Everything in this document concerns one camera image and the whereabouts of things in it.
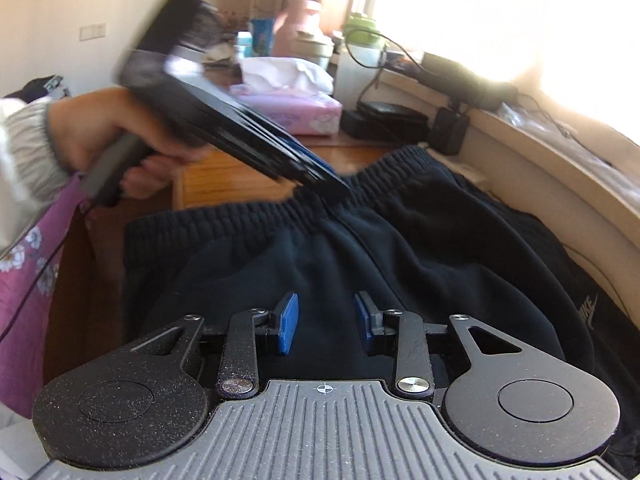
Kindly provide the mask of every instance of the human hand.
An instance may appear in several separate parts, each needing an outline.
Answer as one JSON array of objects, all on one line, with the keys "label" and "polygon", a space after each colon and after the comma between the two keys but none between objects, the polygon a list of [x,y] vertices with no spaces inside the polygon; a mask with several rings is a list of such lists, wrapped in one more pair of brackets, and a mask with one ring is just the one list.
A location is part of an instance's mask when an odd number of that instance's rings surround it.
[{"label": "human hand", "polygon": [[122,130],[139,136],[156,150],[157,154],[124,174],[120,187],[132,198],[148,198],[158,192],[180,168],[202,160],[210,149],[190,148],[176,139],[124,88],[55,101],[49,106],[47,126],[62,163],[75,171],[91,168]]}]

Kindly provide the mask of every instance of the tissue pack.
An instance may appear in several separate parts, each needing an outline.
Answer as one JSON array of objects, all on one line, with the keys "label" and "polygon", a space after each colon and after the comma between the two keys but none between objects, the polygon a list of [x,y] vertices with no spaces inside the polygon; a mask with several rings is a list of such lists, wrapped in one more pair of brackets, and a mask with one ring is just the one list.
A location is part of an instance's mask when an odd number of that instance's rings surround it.
[{"label": "tissue pack", "polygon": [[243,84],[229,91],[293,135],[333,135],[342,105],[329,96],[334,80],[305,59],[259,57],[240,61]]},{"label": "tissue pack", "polygon": [[245,85],[232,86],[230,92],[292,135],[333,135],[340,129],[342,105],[326,94],[253,94]]}]

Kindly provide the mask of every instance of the window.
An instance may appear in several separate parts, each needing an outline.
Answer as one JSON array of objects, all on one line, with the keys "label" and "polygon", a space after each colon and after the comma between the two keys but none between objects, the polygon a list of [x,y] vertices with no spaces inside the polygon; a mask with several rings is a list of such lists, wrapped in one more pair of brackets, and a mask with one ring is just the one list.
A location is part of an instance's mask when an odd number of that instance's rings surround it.
[{"label": "window", "polygon": [[[369,0],[388,36],[510,80],[583,139],[605,124],[640,144],[640,0]],[[365,10],[366,0],[354,0]],[[634,157],[640,174],[640,152]]]}]

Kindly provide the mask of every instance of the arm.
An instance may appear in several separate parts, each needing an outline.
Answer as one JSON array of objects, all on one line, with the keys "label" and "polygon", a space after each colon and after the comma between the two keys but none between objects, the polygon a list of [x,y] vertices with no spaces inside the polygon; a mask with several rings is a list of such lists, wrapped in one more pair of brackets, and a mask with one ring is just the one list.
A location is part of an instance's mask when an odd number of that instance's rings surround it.
[{"label": "arm", "polygon": [[208,151],[181,143],[123,88],[51,103],[0,100],[0,258],[123,130],[158,152],[125,173],[120,187],[132,198],[151,196]]}]

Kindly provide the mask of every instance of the pink thermos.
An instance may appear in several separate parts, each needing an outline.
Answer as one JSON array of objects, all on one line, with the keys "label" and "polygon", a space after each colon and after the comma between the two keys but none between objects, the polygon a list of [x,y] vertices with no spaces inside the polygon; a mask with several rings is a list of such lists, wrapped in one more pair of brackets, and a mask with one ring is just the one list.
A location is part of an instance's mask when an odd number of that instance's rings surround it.
[{"label": "pink thermos", "polygon": [[289,0],[287,9],[279,14],[273,25],[275,40],[271,55],[292,57],[292,45],[299,30],[323,36],[320,30],[321,11],[322,5],[313,0]]}]

